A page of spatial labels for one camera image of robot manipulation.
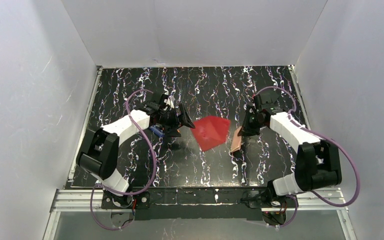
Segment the beige letter paper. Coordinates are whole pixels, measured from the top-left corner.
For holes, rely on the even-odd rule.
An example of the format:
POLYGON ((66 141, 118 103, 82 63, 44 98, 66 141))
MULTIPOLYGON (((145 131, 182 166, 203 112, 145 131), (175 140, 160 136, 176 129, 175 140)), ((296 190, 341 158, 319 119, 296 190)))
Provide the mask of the beige letter paper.
POLYGON ((230 151, 229 151, 230 153, 237 152, 241 149, 242 139, 243 139, 242 127, 240 126, 233 133, 232 141, 231 141, 231 145, 230 145, 230 151))

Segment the red envelope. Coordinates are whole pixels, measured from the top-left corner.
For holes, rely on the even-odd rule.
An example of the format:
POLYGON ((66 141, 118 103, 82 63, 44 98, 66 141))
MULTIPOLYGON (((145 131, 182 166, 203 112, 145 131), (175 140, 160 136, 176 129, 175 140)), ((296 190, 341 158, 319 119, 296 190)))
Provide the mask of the red envelope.
POLYGON ((231 121, 218 116, 206 116, 193 122, 193 137, 202 152, 213 149, 227 141, 231 121))

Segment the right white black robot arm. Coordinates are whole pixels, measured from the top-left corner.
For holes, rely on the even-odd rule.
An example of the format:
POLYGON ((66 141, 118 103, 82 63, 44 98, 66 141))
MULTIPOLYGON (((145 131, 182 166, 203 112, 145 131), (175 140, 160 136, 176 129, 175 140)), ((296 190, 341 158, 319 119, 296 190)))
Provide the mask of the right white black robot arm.
POLYGON ((261 128, 267 127, 296 152, 294 172, 269 181, 268 192, 278 197, 339 185, 342 168, 338 147, 292 123, 287 111, 276 105, 278 98, 270 92, 254 95, 236 134, 240 138, 257 136, 261 128))

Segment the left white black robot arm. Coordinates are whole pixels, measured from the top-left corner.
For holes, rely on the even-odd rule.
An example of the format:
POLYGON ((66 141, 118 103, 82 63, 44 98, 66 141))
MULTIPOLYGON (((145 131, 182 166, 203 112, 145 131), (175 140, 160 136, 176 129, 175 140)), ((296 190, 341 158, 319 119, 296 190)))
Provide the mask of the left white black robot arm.
POLYGON ((152 93, 151 98, 134 110, 126 106, 127 115, 102 127, 86 129, 76 156, 76 165, 100 181, 102 187, 116 196, 134 196, 145 192, 153 183, 157 170, 157 156, 151 151, 153 170, 145 187, 129 192, 129 183, 117 170, 120 145, 137 133, 157 126, 164 137, 181 137, 179 128, 195 129, 182 103, 175 105, 172 97, 152 93))

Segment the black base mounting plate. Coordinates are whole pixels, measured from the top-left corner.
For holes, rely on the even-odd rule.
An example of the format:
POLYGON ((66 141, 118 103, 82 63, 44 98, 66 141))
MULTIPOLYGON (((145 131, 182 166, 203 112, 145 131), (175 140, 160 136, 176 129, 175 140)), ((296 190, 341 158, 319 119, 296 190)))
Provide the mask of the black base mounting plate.
POLYGON ((133 196, 103 191, 101 208, 126 210, 137 221, 162 219, 245 219, 283 223, 296 203, 265 186, 150 187, 133 196))

